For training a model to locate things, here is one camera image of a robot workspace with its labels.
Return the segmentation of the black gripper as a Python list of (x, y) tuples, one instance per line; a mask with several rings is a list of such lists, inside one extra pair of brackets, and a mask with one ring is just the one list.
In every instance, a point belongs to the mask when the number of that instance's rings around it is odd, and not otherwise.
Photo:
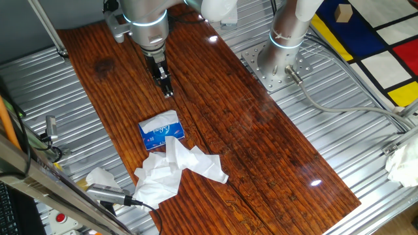
[(144, 57), (155, 84), (161, 88), (165, 98), (172, 97), (174, 92), (170, 81), (170, 74), (167, 74), (165, 52), (146, 54)]

